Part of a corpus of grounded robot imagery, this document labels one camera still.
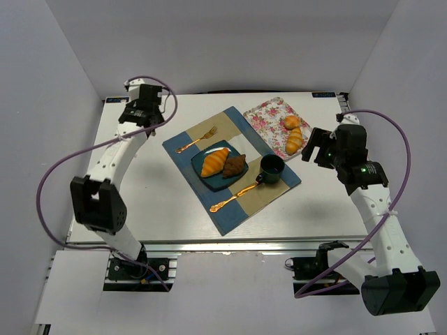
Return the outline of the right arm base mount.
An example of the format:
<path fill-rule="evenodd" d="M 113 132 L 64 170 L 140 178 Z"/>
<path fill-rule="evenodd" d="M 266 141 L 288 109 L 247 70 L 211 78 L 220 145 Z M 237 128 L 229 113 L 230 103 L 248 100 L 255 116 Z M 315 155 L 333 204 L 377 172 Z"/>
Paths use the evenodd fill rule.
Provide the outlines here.
<path fill-rule="evenodd" d="M 285 268 L 293 272 L 293 289 L 297 293 L 308 281 L 319 275 L 328 268 L 328 251 L 337 248 L 349 248 L 347 244 L 341 241 L 332 241 L 321 244 L 316 250 L 315 256 L 288 258 L 284 262 Z M 359 295 L 359 290 L 349 283 L 341 274 L 332 271 L 323 277 L 319 282 L 313 284 L 306 292 L 323 290 L 337 286 L 331 291 L 317 293 L 317 295 Z"/>

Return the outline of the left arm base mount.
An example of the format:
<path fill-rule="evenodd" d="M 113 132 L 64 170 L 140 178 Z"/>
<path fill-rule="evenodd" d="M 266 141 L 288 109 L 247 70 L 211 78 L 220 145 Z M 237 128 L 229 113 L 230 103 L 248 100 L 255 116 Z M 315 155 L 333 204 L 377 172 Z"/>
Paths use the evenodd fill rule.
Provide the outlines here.
<path fill-rule="evenodd" d="M 173 258 L 148 256 L 141 251 L 137 265 L 113 253 L 108 260 L 103 282 L 104 292 L 169 292 L 175 278 Z"/>

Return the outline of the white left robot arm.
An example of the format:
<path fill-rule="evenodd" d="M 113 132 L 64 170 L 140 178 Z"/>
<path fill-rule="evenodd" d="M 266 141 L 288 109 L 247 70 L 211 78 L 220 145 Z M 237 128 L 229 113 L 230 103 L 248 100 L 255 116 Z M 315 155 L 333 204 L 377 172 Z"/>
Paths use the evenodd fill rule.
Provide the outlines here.
<path fill-rule="evenodd" d="M 147 128 L 164 122 L 159 108 L 162 87 L 133 80 L 128 88 L 130 98 L 115 130 L 117 141 L 106 146 L 84 177 L 73 178 L 70 191 L 77 223 L 122 258 L 144 262 L 143 246 L 126 226 L 127 208 L 119 189 L 131 161 L 152 133 Z"/>

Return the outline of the chocolate croissant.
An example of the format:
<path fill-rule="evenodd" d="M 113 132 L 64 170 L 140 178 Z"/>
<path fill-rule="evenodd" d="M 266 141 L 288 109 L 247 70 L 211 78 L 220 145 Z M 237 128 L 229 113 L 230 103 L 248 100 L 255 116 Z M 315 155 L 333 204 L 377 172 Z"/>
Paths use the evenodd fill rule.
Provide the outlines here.
<path fill-rule="evenodd" d="M 245 167 L 245 158 L 245 154 L 228 158 L 223 167 L 222 177 L 227 179 L 241 174 Z"/>

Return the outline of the large orange striped croissant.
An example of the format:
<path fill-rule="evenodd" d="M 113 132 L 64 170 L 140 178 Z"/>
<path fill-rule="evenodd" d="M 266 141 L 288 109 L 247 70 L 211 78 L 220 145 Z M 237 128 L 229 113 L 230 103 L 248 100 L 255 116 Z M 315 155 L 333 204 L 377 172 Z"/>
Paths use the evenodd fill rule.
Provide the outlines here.
<path fill-rule="evenodd" d="M 229 148 L 224 147 L 223 149 L 219 149 L 213 151 L 211 154 L 208 154 L 203 161 L 203 166 L 200 173 L 201 177 L 207 178 L 220 173 L 226 164 L 226 159 L 228 158 L 229 153 Z"/>

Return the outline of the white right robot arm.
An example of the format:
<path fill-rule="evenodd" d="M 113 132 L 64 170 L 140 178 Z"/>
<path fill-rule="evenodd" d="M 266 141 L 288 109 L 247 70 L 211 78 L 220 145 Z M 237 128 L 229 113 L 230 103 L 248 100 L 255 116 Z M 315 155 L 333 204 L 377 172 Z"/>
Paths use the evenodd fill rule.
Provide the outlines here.
<path fill-rule="evenodd" d="M 336 116 L 333 131 L 314 128 L 302 159 L 318 149 L 315 163 L 333 169 L 356 206 L 367 236 L 355 248 L 341 242 L 322 244 L 316 255 L 318 275 L 295 296 L 309 296 L 315 282 L 337 272 L 360 291 L 374 316 L 422 311 L 440 287 L 435 271 L 427 271 L 412 251 L 390 198 L 388 178 L 380 163 L 368 159 L 367 132 L 351 113 Z"/>

